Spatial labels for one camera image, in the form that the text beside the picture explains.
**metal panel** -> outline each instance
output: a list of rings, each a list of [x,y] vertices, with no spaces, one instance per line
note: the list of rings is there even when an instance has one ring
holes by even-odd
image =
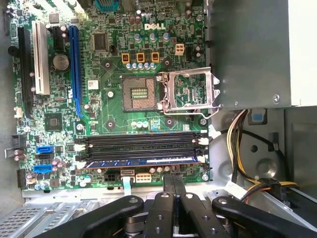
[[[212,61],[220,104],[290,106],[288,0],[215,0],[213,8]]]

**pcie slot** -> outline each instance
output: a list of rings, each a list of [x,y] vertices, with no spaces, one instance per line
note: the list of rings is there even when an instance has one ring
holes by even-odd
[[[31,119],[31,107],[33,103],[31,88],[33,87],[33,79],[30,77],[30,72],[32,71],[30,32],[24,27],[18,27],[18,39],[22,101],[24,102],[24,113],[26,117]]]
[[[79,50],[79,30],[76,26],[69,27],[70,43],[70,61],[71,61],[71,87],[73,91],[73,100],[76,105],[76,113],[81,118],[81,100],[82,100],[82,81],[81,81],[81,64]]]
[[[32,21],[36,94],[50,94],[48,41],[45,25]]]

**capacitor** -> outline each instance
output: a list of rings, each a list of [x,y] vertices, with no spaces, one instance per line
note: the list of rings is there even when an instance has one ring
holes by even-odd
[[[45,189],[47,189],[47,188],[49,188],[50,187],[50,182],[48,182],[48,181],[44,181],[42,184],[41,184],[41,189],[42,190],[45,190]]]
[[[65,26],[65,25],[63,25],[63,26],[61,26],[60,27],[60,30],[62,31],[62,32],[68,32],[68,29],[67,29],[67,27]]]
[[[25,160],[25,154],[14,156],[15,161]]]
[[[180,16],[175,17],[174,25],[178,25],[180,23]]]
[[[58,164],[57,164],[57,167],[60,169],[62,167],[64,167],[66,165],[66,162],[65,161],[60,161]]]
[[[33,179],[33,178],[35,178],[36,177],[36,173],[30,173],[30,174],[27,174],[26,175],[26,179]]]
[[[127,68],[128,70],[131,70],[131,69],[132,69],[132,64],[127,63],[127,64],[126,64],[126,68]]]
[[[150,69],[150,64],[149,63],[144,63],[144,68],[145,69]]]
[[[129,22],[130,22],[130,25],[131,25],[131,26],[133,26],[133,25],[135,24],[135,18],[134,18],[134,16],[131,16],[131,17],[129,18]]]
[[[91,105],[90,105],[90,104],[85,104],[85,105],[84,105],[84,109],[85,109],[86,111],[91,110]]]
[[[138,68],[142,70],[142,69],[144,69],[144,65],[142,63],[139,63]]]
[[[80,183],[79,183],[79,186],[81,186],[81,187],[86,187],[86,183],[84,182],[84,181],[81,181]]]
[[[12,57],[20,57],[20,51],[19,48],[17,48],[16,46],[10,46],[8,48],[8,53],[9,55],[11,55]]]
[[[114,96],[114,93],[112,91],[109,91],[108,92],[108,97],[113,98],[113,96]]]
[[[50,25],[49,23],[45,25],[45,28],[46,28],[51,34],[53,34],[53,29],[52,29],[52,27],[51,27],[51,25]]]
[[[6,8],[8,8],[8,10],[9,10],[10,12],[14,13],[14,7],[8,5]]]
[[[14,18],[14,14],[12,12],[10,12],[9,10],[7,10],[5,12],[10,18]]]
[[[163,40],[164,40],[165,42],[168,42],[169,39],[170,39],[170,34],[169,34],[168,32],[165,32],[165,33],[163,34]]]
[[[62,33],[62,38],[64,38],[65,40],[68,40],[68,35],[64,32],[64,33]]]
[[[147,121],[144,121],[142,123],[143,128],[148,128],[149,127],[149,123]]]
[[[149,38],[150,38],[151,42],[155,42],[157,40],[157,37],[156,37],[156,35],[154,33],[151,33]]]
[[[68,72],[70,70],[69,57],[64,54],[57,54],[53,58],[53,67],[58,72]]]
[[[202,21],[202,20],[203,20],[203,15],[198,14],[198,15],[196,16],[196,20],[197,20],[197,21]]]
[[[140,16],[137,16],[137,17],[135,18],[135,24],[141,25],[141,17],[140,17]]]
[[[134,40],[137,42],[137,43],[140,43],[142,41],[142,37],[139,33],[135,34],[134,35]]]
[[[60,159],[53,159],[52,165],[56,166],[60,162]]]
[[[24,149],[18,149],[18,150],[15,150],[14,152],[14,155],[22,155],[25,153],[25,150]]]
[[[150,64],[150,67],[151,67],[151,69],[156,69],[157,64],[156,64],[156,63],[151,63],[151,64]]]
[[[34,185],[34,190],[40,190],[41,189],[41,186],[39,185],[39,184],[36,184],[36,185]]]
[[[185,12],[185,18],[186,18],[187,20],[189,20],[191,17],[192,17],[192,11],[191,11],[191,10],[187,10],[187,11]]]
[[[141,128],[142,125],[143,125],[143,123],[142,123],[141,121],[138,121],[138,122],[137,122],[137,128]]]

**blue ram module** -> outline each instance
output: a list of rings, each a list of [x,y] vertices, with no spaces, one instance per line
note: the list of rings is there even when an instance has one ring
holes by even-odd
[[[35,165],[33,171],[39,174],[50,173],[53,170],[53,165]]]
[[[71,87],[73,91],[73,100],[76,104],[76,113],[79,117],[81,114],[82,100],[82,81],[81,81],[81,65],[79,50],[79,30],[76,26],[69,27],[69,56],[71,62]]]
[[[54,146],[46,145],[46,146],[38,146],[36,147],[37,154],[50,154],[54,152]]]
[[[197,164],[201,163],[197,158],[178,158],[178,159],[154,159],[154,160],[112,160],[112,161],[92,161],[84,166],[84,169],[97,168],[116,168],[116,167],[134,167],[134,166],[164,166],[179,164]]]

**blue sata port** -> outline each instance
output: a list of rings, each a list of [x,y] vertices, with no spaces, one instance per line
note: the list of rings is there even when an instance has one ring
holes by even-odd
[[[53,165],[35,165],[33,167],[33,171],[35,173],[43,174],[50,173],[53,170]]]
[[[54,152],[54,147],[52,145],[38,146],[36,147],[37,154],[50,154]]]
[[[76,105],[76,113],[79,117],[81,114],[82,100],[82,81],[81,81],[81,64],[80,64],[80,49],[79,49],[79,30],[76,26],[69,27],[69,56],[71,61],[71,88],[73,91],[73,100]]]

